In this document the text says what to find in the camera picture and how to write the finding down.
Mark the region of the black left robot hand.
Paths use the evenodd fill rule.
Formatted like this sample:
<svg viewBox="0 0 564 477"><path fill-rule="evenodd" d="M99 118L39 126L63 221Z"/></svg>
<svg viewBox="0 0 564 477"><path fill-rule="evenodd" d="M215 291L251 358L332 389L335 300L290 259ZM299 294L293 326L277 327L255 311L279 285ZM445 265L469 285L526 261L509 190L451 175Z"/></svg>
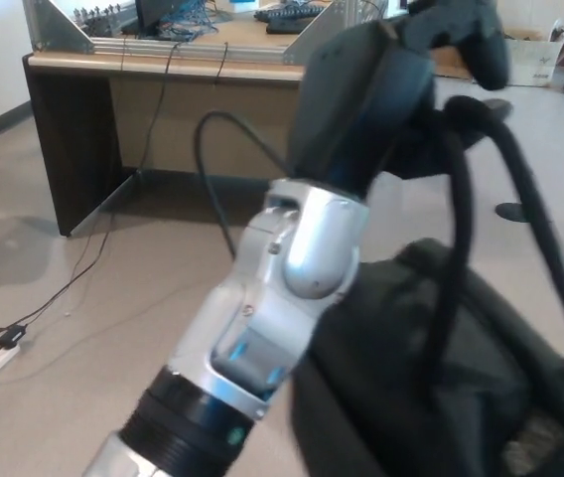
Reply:
<svg viewBox="0 0 564 477"><path fill-rule="evenodd" d="M347 28L311 56L287 145L293 179L363 198L381 172L409 180L449 172L422 119L435 105L432 51L455 48L486 90L509 80L492 1L415 1L406 13Z"/></svg>

